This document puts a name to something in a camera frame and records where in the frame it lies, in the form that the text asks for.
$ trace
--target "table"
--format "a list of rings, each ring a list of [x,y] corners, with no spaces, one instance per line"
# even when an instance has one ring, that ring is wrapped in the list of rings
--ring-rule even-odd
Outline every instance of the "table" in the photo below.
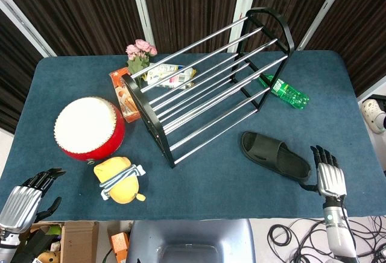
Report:
[[[170,63],[187,65],[202,54],[185,54]],[[228,54],[201,63],[203,71]],[[257,64],[277,58],[264,52]],[[155,56],[158,61],[165,55]],[[323,199],[248,160],[239,148],[242,132],[251,130],[286,142],[315,168],[310,145],[319,144],[338,158],[346,176],[350,216],[386,214],[386,178],[370,143],[344,62],[331,51],[295,52],[281,78],[310,97],[304,110],[293,109],[270,95],[260,113],[231,128],[171,169],[142,120],[126,124],[126,136],[115,156],[142,164],[139,178],[145,202],[120,205],[103,201],[91,166],[67,157],[56,145],[57,115],[71,101],[103,97],[118,105],[109,72],[125,65],[127,56],[50,57],[40,61],[0,179],[0,206],[11,189],[35,173],[60,167],[43,199],[63,201],[50,220],[157,220],[211,218],[321,217]]]

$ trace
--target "orange box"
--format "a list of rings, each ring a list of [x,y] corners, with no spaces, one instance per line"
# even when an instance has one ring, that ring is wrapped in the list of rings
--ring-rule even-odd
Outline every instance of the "orange box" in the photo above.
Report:
[[[130,245],[126,233],[111,236],[111,245],[118,263],[126,262],[127,250]]]
[[[113,81],[116,97],[121,107],[122,115],[127,122],[133,122],[141,117],[138,109],[127,90],[126,84],[122,78],[124,74],[130,74],[127,67],[111,72],[109,75]]]

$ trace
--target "snack package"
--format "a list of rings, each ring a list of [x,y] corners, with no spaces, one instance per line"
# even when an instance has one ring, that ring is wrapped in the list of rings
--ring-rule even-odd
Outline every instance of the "snack package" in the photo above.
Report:
[[[122,78],[124,74],[128,74],[127,67],[111,72],[109,75],[113,81],[116,97],[118,98],[119,106],[122,110],[122,115],[127,122],[133,122],[141,117],[135,103],[127,90],[126,84]]]
[[[155,82],[159,81],[163,77],[166,77],[173,72],[184,68],[182,65],[172,65],[172,64],[161,64],[158,67],[155,67],[154,69],[150,70],[147,72],[146,76],[146,82],[148,85],[152,85]],[[182,73],[179,73],[178,75],[170,78],[169,80],[162,82],[159,84],[161,87],[166,87],[166,88],[175,88],[180,86],[182,83],[188,81],[190,78],[194,76],[196,73],[196,70],[193,68],[188,68],[187,70],[183,71]],[[181,87],[181,89],[186,89],[189,88],[193,85],[192,82],[184,85]]]

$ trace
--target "red drum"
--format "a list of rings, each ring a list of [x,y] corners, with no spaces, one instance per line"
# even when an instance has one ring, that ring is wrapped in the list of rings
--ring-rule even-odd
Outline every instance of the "red drum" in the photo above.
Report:
[[[111,155],[125,136],[121,112],[100,97],[85,97],[68,104],[55,122],[59,147],[79,160],[99,160]]]

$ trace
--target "white shoe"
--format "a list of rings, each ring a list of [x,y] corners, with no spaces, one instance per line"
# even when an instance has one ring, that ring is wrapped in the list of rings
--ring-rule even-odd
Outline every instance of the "white shoe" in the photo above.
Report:
[[[385,112],[379,108],[378,102],[376,102],[375,99],[369,99],[363,102],[361,110],[364,120],[373,132],[380,134],[386,130],[383,126],[380,124],[377,125],[376,123],[376,120],[379,120],[377,117],[380,115],[385,116]]]

